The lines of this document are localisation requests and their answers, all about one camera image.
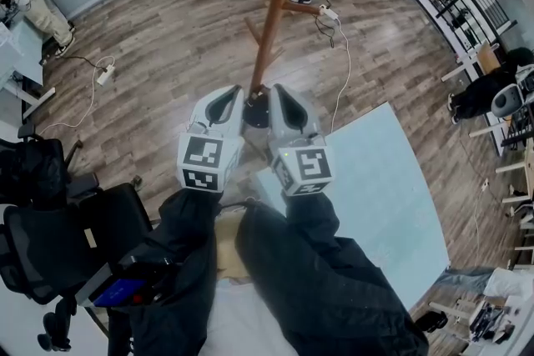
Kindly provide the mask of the wooden table white legs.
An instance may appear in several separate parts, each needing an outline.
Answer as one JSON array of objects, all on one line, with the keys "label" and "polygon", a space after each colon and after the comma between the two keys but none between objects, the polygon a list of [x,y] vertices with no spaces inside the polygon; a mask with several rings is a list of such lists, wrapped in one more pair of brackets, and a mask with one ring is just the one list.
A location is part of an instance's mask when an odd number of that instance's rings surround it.
[{"label": "wooden table white legs", "polygon": [[499,47],[500,45],[498,43],[490,45],[488,42],[484,42],[479,47],[458,57],[456,59],[457,67],[442,76],[441,81],[444,83],[461,73],[465,73],[472,82],[499,68],[501,63],[495,54],[495,50]]}]

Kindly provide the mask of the row of small potted plants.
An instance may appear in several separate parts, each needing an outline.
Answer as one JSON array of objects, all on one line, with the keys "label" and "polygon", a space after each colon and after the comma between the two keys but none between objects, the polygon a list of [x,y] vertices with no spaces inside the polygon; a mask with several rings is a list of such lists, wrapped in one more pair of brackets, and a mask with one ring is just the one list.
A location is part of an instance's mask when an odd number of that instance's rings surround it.
[{"label": "row of small potted plants", "polygon": [[473,0],[431,0],[465,51],[484,42],[496,43],[496,35]]}]

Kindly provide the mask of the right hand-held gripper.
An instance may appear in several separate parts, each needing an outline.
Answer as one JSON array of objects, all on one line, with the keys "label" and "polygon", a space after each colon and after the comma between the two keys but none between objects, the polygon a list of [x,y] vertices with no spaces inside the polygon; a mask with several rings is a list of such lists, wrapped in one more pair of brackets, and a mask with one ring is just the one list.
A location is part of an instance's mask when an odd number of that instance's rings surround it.
[{"label": "right hand-held gripper", "polygon": [[320,120],[313,105],[295,90],[276,83],[270,90],[269,108],[274,139],[294,138],[270,145],[270,167],[283,193],[288,197],[321,193],[335,179],[334,155],[318,134]]}]

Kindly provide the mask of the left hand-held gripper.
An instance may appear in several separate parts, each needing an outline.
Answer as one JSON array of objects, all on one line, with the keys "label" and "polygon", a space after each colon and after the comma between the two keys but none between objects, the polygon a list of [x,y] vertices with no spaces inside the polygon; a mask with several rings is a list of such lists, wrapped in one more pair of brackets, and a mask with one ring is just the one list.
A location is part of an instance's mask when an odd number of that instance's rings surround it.
[{"label": "left hand-held gripper", "polygon": [[[244,90],[229,85],[214,90],[194,106],[192,122],[201,123],[209,132],[226,137],[238,136],[244,108]],[[182,188],[197,191],[224,191],[231,173],[237,168],[244,139],[216,138],[181,133],[177,157],[177,177]]]}]

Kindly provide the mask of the person's left forearm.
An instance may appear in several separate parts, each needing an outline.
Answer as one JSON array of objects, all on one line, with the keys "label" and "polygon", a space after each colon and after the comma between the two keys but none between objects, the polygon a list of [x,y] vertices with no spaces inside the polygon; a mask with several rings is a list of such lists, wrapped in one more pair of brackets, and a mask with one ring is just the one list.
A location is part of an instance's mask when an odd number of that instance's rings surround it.
[{"label": "person's left forearm", "polygon": [[176,262],[214,244],[214,220],[220,212],[221,193],[183,188],[159,208],[161,222],[152,240]]}]

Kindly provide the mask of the wooden coat stand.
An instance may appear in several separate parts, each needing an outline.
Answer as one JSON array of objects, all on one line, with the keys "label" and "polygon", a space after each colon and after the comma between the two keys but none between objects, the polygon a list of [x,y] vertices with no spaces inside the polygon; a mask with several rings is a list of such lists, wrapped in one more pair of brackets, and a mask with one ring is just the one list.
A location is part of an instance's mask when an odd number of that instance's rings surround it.
[{"label": "wooden coat stand", "polygon": [[270,0],[264,26],[261,31],[258,31],[249,19],[245,20],[247,27],[253,35],[255,41],[258,43],[258,52],[255,59],[254,72],[249,88],[249,95],[263,84],[264,72],[277,59],[284,49],[279,48],[278,51],[273,52],[272,48],[275,43],[275,38],[279,30],[280,21],[283,12],[291,11],[297,13],[308,13],[315,16],[320,15],[317,7],[309,5],[292,3],[289,0]]}]

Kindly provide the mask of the cluttered white work desk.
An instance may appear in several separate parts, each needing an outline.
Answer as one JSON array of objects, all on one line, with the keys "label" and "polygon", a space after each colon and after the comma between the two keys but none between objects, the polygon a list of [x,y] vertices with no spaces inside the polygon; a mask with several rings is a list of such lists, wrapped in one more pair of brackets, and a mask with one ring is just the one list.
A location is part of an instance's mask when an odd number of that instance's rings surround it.
[{"label": "cluttered white work desk", "polygon": [[534,313],[534,297],[523,300],[517,296],[479,296],[474,301],[459,298],[454,304],[430,301],[428,306],[447,317],[442,333],[484,347],[517,335]]}]

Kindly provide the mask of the black blue waist device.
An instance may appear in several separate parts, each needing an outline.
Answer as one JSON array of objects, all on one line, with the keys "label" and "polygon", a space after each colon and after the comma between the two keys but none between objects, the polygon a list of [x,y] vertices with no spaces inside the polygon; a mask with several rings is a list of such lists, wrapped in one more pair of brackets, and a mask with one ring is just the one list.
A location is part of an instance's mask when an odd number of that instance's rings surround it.
[{"label": "black blue waist device", "polygon": [[75,294],[78,306],[120,308],[155,302],[166,281],[181,262],[170,258],[127,256],[117,264],[106,263]]}]

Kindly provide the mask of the black mesh office chair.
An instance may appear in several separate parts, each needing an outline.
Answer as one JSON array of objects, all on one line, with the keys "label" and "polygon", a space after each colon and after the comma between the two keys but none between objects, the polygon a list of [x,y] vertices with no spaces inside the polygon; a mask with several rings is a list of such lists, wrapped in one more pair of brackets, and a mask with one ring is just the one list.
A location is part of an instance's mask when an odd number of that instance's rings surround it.
[{"label": "black mesh office chair", "polygon": [[60,140],[37,134],[32,123],[22,125],[18,137],[16,143],[0,138],[0,204],[47,211],[100,190],[95,173],[75,177],[68,171],[82,141],[64,153]]},{"label": "black mesh office chair", "polygon": [[71,349],[68,332],[75,294],[108,263],[113,266],[143,242],[152,227],[134,186],[99,190],[65,208],[39,211],[9,205],[0,223],[0,278],[14,293],[45,305],[40,347]]}]

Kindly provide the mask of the white-legged table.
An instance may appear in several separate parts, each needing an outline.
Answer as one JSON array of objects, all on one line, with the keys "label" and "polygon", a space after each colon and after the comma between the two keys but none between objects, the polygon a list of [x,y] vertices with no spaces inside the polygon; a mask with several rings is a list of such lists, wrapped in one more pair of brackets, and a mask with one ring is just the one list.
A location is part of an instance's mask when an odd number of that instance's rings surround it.
[{"label": "white-legged table", "polygon": [[491,126],[470,132],[469,138],[475,138],[481,135],[485,135],[485,134],[493,133],[497,131],[502,131],[504,133],[509,128],[510,124],[511,124],[510,120],[499,121],[495,124],[492,124]]}]

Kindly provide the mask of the person's right forearm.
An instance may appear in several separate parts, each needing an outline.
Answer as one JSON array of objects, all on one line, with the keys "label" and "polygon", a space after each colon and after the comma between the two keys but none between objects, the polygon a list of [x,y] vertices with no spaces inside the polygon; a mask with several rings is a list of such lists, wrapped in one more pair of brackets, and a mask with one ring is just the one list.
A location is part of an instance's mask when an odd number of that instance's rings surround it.
[{"label": "person's right forearm", "polygon": [[321,256],[340,250],[335,234],[340,226],[330,199],[324,193],[287,196],[289,225]]}]

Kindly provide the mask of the light desk white legs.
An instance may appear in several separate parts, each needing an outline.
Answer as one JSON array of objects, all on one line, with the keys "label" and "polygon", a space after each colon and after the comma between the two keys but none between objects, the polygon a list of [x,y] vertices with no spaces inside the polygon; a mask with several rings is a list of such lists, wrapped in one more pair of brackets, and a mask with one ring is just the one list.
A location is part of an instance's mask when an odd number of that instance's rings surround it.
[{"label": "light desk white legs", "polygon": [[0,93],[11,93],[27,105],[25,120],[56,94],[56,88],[36,98],[15,82],[16,77],[43,86],[43,36],[26,18],[10,28],[0,22]]}]

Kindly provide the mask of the black cap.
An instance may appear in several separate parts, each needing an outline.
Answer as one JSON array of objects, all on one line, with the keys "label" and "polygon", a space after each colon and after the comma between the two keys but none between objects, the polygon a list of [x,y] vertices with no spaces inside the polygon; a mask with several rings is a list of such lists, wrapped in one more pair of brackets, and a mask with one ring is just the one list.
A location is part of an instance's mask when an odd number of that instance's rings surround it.
[{"label": "black cap", "polygon": [[270,89],[259,86],[244,103],[243,120],[254,128],[267,128],[270,125]]}]

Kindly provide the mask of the person's khaki trouser leg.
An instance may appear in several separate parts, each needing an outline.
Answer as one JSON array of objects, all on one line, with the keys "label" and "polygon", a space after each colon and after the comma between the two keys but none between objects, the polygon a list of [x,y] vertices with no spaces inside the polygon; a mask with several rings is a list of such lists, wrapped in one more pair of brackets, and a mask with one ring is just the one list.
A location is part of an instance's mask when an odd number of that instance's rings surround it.
[{"label": "person's khaki trouser leg", "polygon": [[235,239],[244,214],[245,208],[225,210],[216,218],[214,223],[217,244],[217,276],[219,280],[228,279],[232,284],[243,284],[250,281],[249,272],[235,246]]}]

